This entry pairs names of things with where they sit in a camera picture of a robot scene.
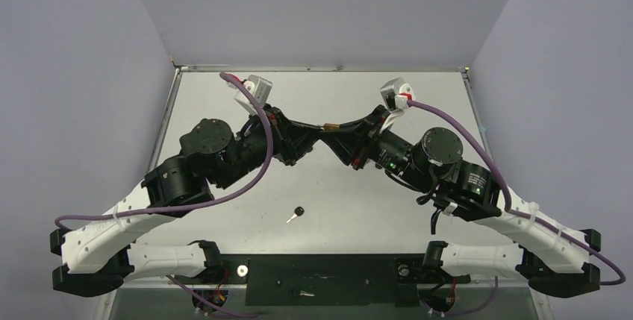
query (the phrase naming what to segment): purple hose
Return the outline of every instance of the purple hose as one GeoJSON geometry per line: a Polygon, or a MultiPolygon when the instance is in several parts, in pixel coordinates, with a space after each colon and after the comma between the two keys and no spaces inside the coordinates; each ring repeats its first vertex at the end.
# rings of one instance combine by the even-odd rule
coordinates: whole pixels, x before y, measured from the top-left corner
{"type": "MultiPolygon", "coordinates": [[[[235,85],[235,87],[241,91],[244,96],[249,100],[249,102],[255,107],[255,111],[259,116],[262,124],[264,125],[264,133],[266,134],[266,158],[264,159],[264,163],[261,165],[261,169],[255,175],[255,177],[248,182],[241,189],[231,193],[230,195],[225,195],[224,197],[214,199],[212,201],[206,201],[200,204],[189,204],[187,206],[174,206],[174,207],[156,207],[156,208],[146,208],[143,210],[129,210],[121,213],[117,213],[117,218],[130,217],[130,216],[138,216],[141,214],[156,214],[156,213],[171,213],[171,212],[185,212],[191,210],[199,210],[201,208],[206,208],[210,206],[215,206],[218,204],[222,204],[224,202],[230,201],[231,199],[237,198],[244,193],[248,192],[251,188],[257,184],[261,178],[266,173],[268,166],[270,166],[270,160],[272,159],[272,130],[270,129],[270,123],[268,118],[266,117],[266,113],[264,109],[259,105],[258,101],[255,100],[253,95],[246,90],[246,88],[242,85],[240,80],[236,78],[234,75],[226,74],[225,72],[220,72],[219,76],[225,81],[235,85]]],[[[102,216],[80,216],[80,215],[68,215],[61,216],[55,219],[55,225],[57,225],[61,229],[69,230],[68,227],[62,225],[62,221],[66,220],[75,220],[75,221],[107,221],[108,219],[113,219],[114,216],[112,214],[104,214],[102,216]]]]}
{"type": "MultiPolygon", "coordinates": [[[[477,154],[479,155],[479,157],[481,157],[481,159],[484,161],[484,163],[486,163],[486,166],[488,166],[488,168],[490,170],[490,173],[492,173],[495,181],[501,187],[501,191],[503,192],[503,198],[505,199],[504,211],[506,213],[510,213],[512,215],[519,216],[519,217],[524,218],[524,219],[530,219],[530,214],[524,213],[524,212],[519,212],[517,210],[513,210],[512,209],[512,199],[511,199],[511,196],[510,196],[510,190],[508,189],[508,184],[505,182],[505,179],[501,175],[501,172],[499,171],[499,168],[496,166],[496,164],[493,162],[493,160],[490,158],[490,156],[488,156],[488,154],[486,153],[484,148],[482,148],[477,143],[477,140],[475,140],[475,137],[473,137],[473,135],[471,135],[466,130],[466,128],[464,126],[462,126],[457,120],[453,119],[449,114],[443,112],[440,109],[437,109],[436,107],[432,107],[432,106],[427,105],[427,104],[422,104],[420,102],[413,101],[413,100],[408,100],[407,104],[409,106],[417,107],[419,109],[426,110],[426,111],[428,111],[430,113],[433,113],[433,114],[441,117],[442,119],[444,119],[449,124],[451,124],[451,126],[454,127],[461,134],[461,136],[463,136],[466,139],[466,141],[468,141],[468,143],[475,149],[475,151],[477,151],[477,154]]],[[[537,222],[539,225],[542,225],[545,228],[549,229],[550,231],[558,234],[558,228],[556,228],[556,226],[554,226],[554,225],[551,225],[547,221],[545,221],[545,220],[543,220],[541,218],[538,218],[538,217],[536,217],[536,219],[534,221],[537,222]]],[[[594,251],[588,245],[585,245],[583,242],[580,242],[579,240],[577,240],[576,238],[570,236],[569,234],[567,234],[565,232],[561,232],[561,237],[563,239],[566,239],[566,240],[570,241],[571,243],[577,245],[578,247],[582,248],[587,253],[589,253],[589,254],[595,256],[596,258],[600,259],[604,264],[606,264],[611,269],[613,269],[614,272],[616,272],[616,274],[620,277],[620,279],[617,279],[617,280],[601,281],[600,285],[605,285],[605,286],[608,286],[608,285],[619,285],[619,284],[624,283],[626,281],[626,276],[624,275],[624,272],[622,272],[622,270],[620,268],[618,268],[613,262],[611,262],[609,259],[607,259],[607,257],[605,257],[604,255],[600,254],[597,251],[594,251]]]]}
{"type": "MultiPolygon", "coordinates": [[[[493,300],[496,298],[496,295],[498,292],[499,292],[499,279],[495,277],[495,286],[493,288],[493,292],[490,294],[490,296],[488,297],[486,301],[481,303],[481,305],[479,305],[478,307],[473,307],[472,309],[468,309],[468,310],[451,311],[448,313],[444,313],[444,316],[460,316],[460,315],[468,315],[472,313],[477,313],[478,311],[483,310],[485,307],[490,305],[490,303],[492,303],[493,300]]],[[[422,301],[422,304],[424,304],[425,307],[431,309],[431,307],[426,302],[422,301]]],[[[440,316],[442,315],[442,313],[437,310],[432,310],[432,311],[433,311],[433,314],[435,315],[440,315],[440,316]]]]}
{"type": "Polygon", "coordinates": [[[256,313],[238,313],[238,312],[235,312],[233,310],[225,309],[224,307],[219,307],[219,306],[211,303],[209,300],[207,300],[207,299],[203,298],[202,296],[200,296],[200,294],[198,294],[197,292],[194,292],[193,289],[188,288],[186,285],[181,283],[175,277],[173,277],[171,275],[167,275],[167,279],[171,280],[174,284],[180,286],[185,292],[190,293],[194,298],[198,299],[200,301],[200,303],[203,303],[204,305],[207,305],[209,307],[214,308],[215,310],[218,310],[218,311],[223,312],[224,314],[227,314],[227,315],[224,316],[224,315],[218,315],[218,314],[211,313],[211,314],[209,314],[211,317],[219,318],[219,319],[232,319],[232,318],[253,319],[253,318],[257,318],[259,316],[259,314],[256,314],[256,313]]]}

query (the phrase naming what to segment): purple cable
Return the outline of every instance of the purple cable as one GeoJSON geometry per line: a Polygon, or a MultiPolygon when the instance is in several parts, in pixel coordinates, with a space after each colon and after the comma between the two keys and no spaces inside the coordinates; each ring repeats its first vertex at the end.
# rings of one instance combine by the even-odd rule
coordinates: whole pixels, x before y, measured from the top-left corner
{"type": "MultiPolygon", "coordinates": [[[[225,81],[235,85],[235,87],[242,93],[249,102],[255,108],[257,115],[259,116],[262,124],[264,125],[264,133],[266,134],[266,158],[264,159],[264,163],[261,165],[260,171],[255,175],[255,177],[248,182],[241,189],[231,193],[230,195],[225,195],[224,197],[220,197],[218,199],[214,199],[212,201],[206,201],[200,204],[189,204],[187,206],[174,206],[174,207],[156,207],[156,208],[146,208],[143,210],[129,210],[125,212],[120,212],[116,214],[117,218],[130,217],[130,216],[138,216],[141,214],[156,214],[156,213],[171,213],[171,212],[185,212],[191,210],[199,210],[200,208],[206,208],[210,206],[215,206],[218,204],[222,204],[224,202],[230,201],[231,199],[237,198],[244,193],[248,192],[251,188],[257,184],[261,178],[266,173],[268,166],[270,166],[270,160],[272,159],[272,130],[270,129],[270,123],[268,118],[266,117],[266,113],[264,109],[259,105],[258,101],[255,100],[253,95],[246,90],[246,88],[242,85],[240,80],[236,78],[234,75],[229,75],[225,72],[220,72],[219,76],[225,81]]],[[[107,221],[108,219],[113,219],[114,216],[112,214],[104,214],[102,216],[80,216],[80,215],[68,215],[68,216],[60,216],[55,219],[55,225],[57,225],[61,229],[69,230],[69,228],[65,225],[62,225],[62,221],[66,220],[75,220],[75,221],[107,221]]]]}
{"type": "MultiPolygon", "coordinates": [[[[493,302],[493,300],[496,298],[497,292],[499,292],[499,279],[495,277],[495,287],[493,288],[493,292],[490,294],[490,296],[488,297],[486,301],[481,303],[481,305],[479,305],[478,307],[473,307],[472,309],[468,309],[468,310],[454,311],[454,312],[452,311],[452,312],[443,313],[443,314],[444,316],[460,316],[460,315],[468,315],[472,313],[477,313],[478,311],[483,310],[485,307],[487,307],[488,305],[490,305],[490,303],[493,302]]],[[[427,307],[428,309],[431,309],[433,314],[440,315],[440,316],[442,315],[442,312],[433,310],[426,302],[422,301],[422,304],[424,304],[424,306],[427,307]]]]}
{"type": "MultiPolygon", "coordinates": [[[[413,100],[408,100],[407,104],[409,106],[413,106],[413,107],[417,107],[417,108],[422,109],[422,110],[426,110],[426,111],[428,111],[430,113],[433,113],[433,114],[441,117],[446,122],[451,124],[451,126],[454,127],[457,131],[459,131],[461,136],[463,136],[466,139],[466,141],[468,141],[468,143],[475,149],[475,151],[477,151],[477,154],[479,154],[479,157],[481,157],[481,159],[484,161],[484,163],[486,163],[486,166],[488,166],[488,168],[490,170],[490,173],[493,175],[493,177],[495,178],[495,181],[501,187],[501,191],[503,192],[503,198],[505,199],[504,211],[506,213],[510,213],[512,215],[519,216],[519,217],[524,218],[524,219],[530,219],[531,216],[530,216],[529,213],[519,212],[517,210],[513,210],[512,209],[512,199],[511,199],[511,196],[510,196],[510,190],[508,189],[508,184],[505,182],[505,179],[501,175],[501,171],[499,171],[499,168],[496,166],[496,164],[493,162],[493,160],[490,158],[490,156],[488,156],[488,154],[486,153],[484,148],[482,148],[477,143],[477,140],[475,140],[475,137],[473,137],[473,135],[471,135],[466,130],[466,128],[464,126],[462,126],[457,120],[453,119],[449,114],[443,112],[440,109],[437,109],[436,107],[432,107],[432,106],[427,105],[427,104],[422,104],[420,102],[413,101],[413,100]]],[[[534,221],[537,222],[539,225],[544,226],[545,228],[549,229],[550,231],[552,231],[552,232],[554,232],[556,234],[558,234],[558,232],[559,232],[559,230],[558,230],[558,228],[556,228],[556,226],[551,225],[550,223],[548,223],[547,221],[545,221],[545,220],[543,220],[541,218],[536,217],[536,219],[534,221]]],[[[604,285],[604,286],[619,285],[619,284],[624,283],[626,281],[626,276],[624,275],[624,272],[622,272],[622,270],[620,268],[618,268],[613,262],[611,262],[609,259],[607,259],[607,257],[605,257],[604,255],[600,254],[597,251],[594,251],[588,245],[585,245],[583,242],[580,242],[579,240],[577,240],[576,238],[572,237],[571,235],[569,235],[569,234],[567,234],[565,232],[561,232],[561,237],[563,239],[566,239],[566,240],[570,241],[571,243],[577,245],[578,247],[582,248],[583,250],[585,250],[590,255],[593,255],[596,258],[600,259],[604,264],[606,264],[611,269],[613,269],[614,272],[616,272],[616,274],[620,277],[620,279],[617,279],[617,280],[601,281],[600,285],[604,285]]]]}
{"type": "Polygon", "coordinates": [[[180,286],[185,292],[190,293],[194,298],[198,299],[204,305],[207,305],[209,307],[214,308],[217,311],[221,311],[224,314],[227,314],[227,315],[224,316],[224,315],[211,313],[211,314],[209,314],[209,316],[211,316],[211,317],[219,318],[219,319],[233,319],[233,318],[253,319],[253,318],[257,318],[259,316],[259,314],[256,314],[256,313],[238,313],[238,312],[233,311],[233,310],[229,310],[229,309],[225,309],[223,307],[219,307],[219,306],[213,304],[212,302],[210,302],[209,300],[207,300],[207,299],[203,298],[202,296],[200,296],[200,294],[198,294],[197,292],[194,292],[193,289],[188,288],[186,285],[181,283],[175,277],[173,277],[171,275],[167,275],[166,277],[167,277],[167,279],[171,280],[174,284],[180,286]]]}

